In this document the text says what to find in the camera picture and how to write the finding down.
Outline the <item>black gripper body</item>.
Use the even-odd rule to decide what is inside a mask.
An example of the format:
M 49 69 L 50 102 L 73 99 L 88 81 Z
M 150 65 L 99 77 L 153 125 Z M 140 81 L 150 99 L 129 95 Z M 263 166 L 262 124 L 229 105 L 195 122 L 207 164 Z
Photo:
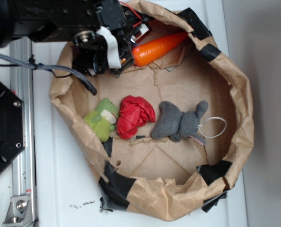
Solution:
M 93 10 L 97 26 L 75 36 L 79 52 L 72 66 L 90 75 L 119 76 L 134 63 L 132 50 L 151 31 L 152 17 L 118 0 L 95 0 Z

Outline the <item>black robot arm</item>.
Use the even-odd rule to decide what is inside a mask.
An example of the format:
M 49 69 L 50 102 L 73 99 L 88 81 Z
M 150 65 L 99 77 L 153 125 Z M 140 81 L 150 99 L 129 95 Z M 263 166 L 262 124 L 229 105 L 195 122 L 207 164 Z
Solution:
M 0 0 L 0 48 L 33 42 L 73 42 L 73 67 L 82 73 L 119 75 L 133 63 L 141 26 L 151 17 L 118 0 Z

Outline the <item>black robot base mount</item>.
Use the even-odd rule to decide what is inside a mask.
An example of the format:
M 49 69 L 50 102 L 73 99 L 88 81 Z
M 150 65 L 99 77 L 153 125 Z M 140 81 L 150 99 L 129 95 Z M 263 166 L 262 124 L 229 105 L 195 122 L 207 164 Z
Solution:
M 0 175 L 24 149 L 23 103 L 0 82 Z

